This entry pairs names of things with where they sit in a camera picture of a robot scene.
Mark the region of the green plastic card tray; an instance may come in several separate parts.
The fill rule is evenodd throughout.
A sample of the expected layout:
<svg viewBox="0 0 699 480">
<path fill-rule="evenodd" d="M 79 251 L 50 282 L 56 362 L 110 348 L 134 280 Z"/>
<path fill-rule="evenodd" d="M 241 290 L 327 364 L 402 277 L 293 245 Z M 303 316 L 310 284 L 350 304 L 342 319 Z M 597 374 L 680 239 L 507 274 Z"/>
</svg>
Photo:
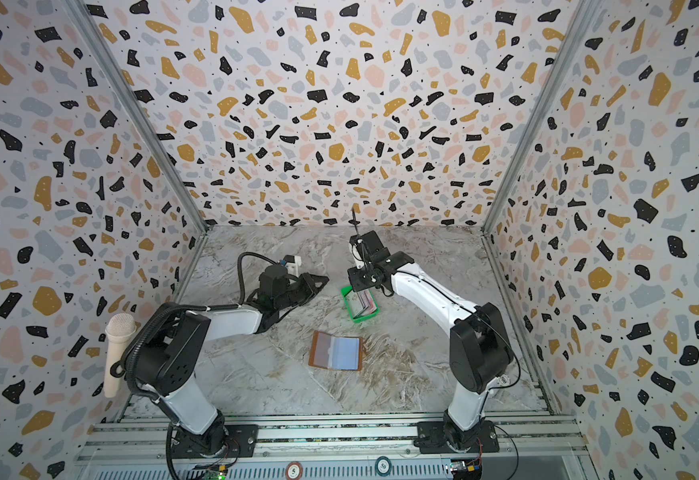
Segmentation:
<svg viewBox="0 0 699 480">
<path fill-rule="evenodd" d="M 341 296 L 349 319 L 353 323 L 369 320 L 381 312 L 381 308 L 369 290 L 356 292 L 351 286 L 346 286 L 341 289 Z"/>
</svg>

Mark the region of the stack of credit cards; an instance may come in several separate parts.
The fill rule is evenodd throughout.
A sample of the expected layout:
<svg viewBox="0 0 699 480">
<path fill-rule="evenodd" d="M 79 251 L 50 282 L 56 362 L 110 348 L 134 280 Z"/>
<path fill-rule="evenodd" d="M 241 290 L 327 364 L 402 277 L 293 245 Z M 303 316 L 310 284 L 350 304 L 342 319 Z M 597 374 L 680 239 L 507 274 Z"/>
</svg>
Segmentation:
<svg viewBox="0 0 699 480">
<path fill-rule="evenodd" d="M 369 290 L 361 292 L 351 292 L 347 295 L 347 300 L 351 306 L 354 318 L 369 316 L 377 312 L 377 304 L 373 300 L 373 294 Z"/>
</svg>

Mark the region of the brown leather card holder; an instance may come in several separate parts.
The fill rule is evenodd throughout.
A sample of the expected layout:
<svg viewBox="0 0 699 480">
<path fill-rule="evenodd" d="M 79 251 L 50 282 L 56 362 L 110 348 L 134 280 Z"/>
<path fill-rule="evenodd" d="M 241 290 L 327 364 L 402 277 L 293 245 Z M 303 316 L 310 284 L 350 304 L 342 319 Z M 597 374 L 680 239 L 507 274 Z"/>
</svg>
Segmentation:
<svg viewBox="0 0 699 480">
<path fill-rule="evenodd" d="M 315 331 L 311 340 L 308 365 L 324 370 L 361 371 L 363 340 L 359 337 L 337 337 Z"/>
</svg>

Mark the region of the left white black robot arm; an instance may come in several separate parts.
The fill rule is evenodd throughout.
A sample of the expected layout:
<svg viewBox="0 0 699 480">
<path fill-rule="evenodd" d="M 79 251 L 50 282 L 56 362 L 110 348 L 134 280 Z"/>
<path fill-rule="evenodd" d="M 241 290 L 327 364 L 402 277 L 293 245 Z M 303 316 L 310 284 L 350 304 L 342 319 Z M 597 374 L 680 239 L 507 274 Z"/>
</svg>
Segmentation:
<svg viewBox="0 0 699 480">
<path fill-rule="evenodd" d="M 269 264 L 259 286 L 236 303 L 187 305 L 166 302 L 130 340 L 109 374 L 125 381 L 134 396 L 148 399 L 169 419 L 177 442 L 211 458 L 227 452 L 232 434 L 223 414 L 196 382 L 195 366 L 206 342 L 267 332 L 292 310 L 311 302 L 329 278 L 290 273 L 282 262 Z"/>
</svg>

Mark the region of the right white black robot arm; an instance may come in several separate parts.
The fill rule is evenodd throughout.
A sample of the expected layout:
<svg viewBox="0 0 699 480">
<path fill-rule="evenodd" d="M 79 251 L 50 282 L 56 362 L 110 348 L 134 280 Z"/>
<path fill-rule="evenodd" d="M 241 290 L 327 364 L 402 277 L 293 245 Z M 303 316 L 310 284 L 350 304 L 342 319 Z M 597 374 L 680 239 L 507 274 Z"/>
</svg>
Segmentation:
<svg viewBox="0 0 699 480">
<path fill-rule="evenodd" d="M 411 256 L 389 252 L 377 232 L 355 234 L 349 245 L 355 260 L 347 270 L 353 291 L 375 288 L 401 296 L 449 336 L 455 394 L 441 420 L 417 424 L 415 447 L 424 454 L 497 452 L 495 424 L 485 417 L 485 405 L 491 393 L 505 388 L 501 377 L 515 360 L 501 310 L 448 290 Z"/>
</svg>

